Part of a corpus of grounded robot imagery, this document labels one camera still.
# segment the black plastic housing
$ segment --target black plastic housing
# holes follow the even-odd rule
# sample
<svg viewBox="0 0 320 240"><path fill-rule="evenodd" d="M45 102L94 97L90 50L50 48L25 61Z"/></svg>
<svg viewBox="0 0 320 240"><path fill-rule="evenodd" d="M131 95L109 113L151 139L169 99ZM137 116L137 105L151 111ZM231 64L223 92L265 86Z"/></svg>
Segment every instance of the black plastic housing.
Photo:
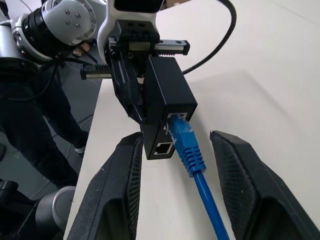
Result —
<svg viewBox="0 0 320 240"><path fill-rule="evenodd" d="M171 158L175 151L173 144L167 154L155 154L158 144L172 143L166 134L168 117L172 114L191 119L197 101L174 57L153 57L147 60L142 95L145 110L143 143L148 160Z"/></svg>
<svg viewBox="0 0 320 240"><path fill-rule="evenodd" d="M157 44L160 35L150 21L116 20L113 28L118 43L145 42Z"/></svg>
<svg viewBox="0 0 320 240"><path fill-rule="evenodd" d="M135 240L143 135L124 137L91 180L68 240Z"/></svg>
<svg viewBox="0 0 320 240"><path fill-rule="evenodd" d="M114 0L118 11L153 14L160 10L164 0Z"/></svg>
<svg viewBox="0 0 320 240"><path fill-rule="evenodd" d="M320 232L285 182L237 136L210 134L220 185L237 240L319 240Z"/></svg>

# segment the person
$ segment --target person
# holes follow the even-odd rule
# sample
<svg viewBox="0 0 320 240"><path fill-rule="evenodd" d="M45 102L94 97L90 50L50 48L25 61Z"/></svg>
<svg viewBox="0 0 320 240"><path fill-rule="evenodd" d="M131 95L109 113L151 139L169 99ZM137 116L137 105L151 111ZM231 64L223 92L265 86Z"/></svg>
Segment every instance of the person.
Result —
<svg viewBox="0 0 320 240"><path fill-rule="evenodd" d="M3 7L5 1L1 0L0 3L2 12L3 9L8 11L6 6ZM52 71L45 71L25 84L0 77L0 98L17 86L21 88L20 91L11 98L25 99L37 95L47 85ZM58 81L52 81L35 100L0 101L0 131L6 135L9 143L57 188L75 186L78 175L59 151L43 116L60 137L73 144L78 154L83 154L88 133L80 129L71 114L69 101Z"/></svg>
<svg viewBox="0 0 320 240"><path fill-rule="evenodd" d="M4 144L0 143L0 162L4 159L6 155L7 148Z"/></svg>

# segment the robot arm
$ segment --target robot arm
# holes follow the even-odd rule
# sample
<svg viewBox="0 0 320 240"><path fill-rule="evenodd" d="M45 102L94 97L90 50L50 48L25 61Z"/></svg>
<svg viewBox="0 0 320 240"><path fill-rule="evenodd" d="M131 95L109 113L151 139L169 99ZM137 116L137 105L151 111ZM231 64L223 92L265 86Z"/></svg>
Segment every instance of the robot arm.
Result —
<svg viewBox="0 0 320 240"><path fill-rule="evenodd" d="M100 0L48 0L41 8L11 21L13 39L27 59L43 64L68 55L82 41L97 38L105 20Z"/></svg>

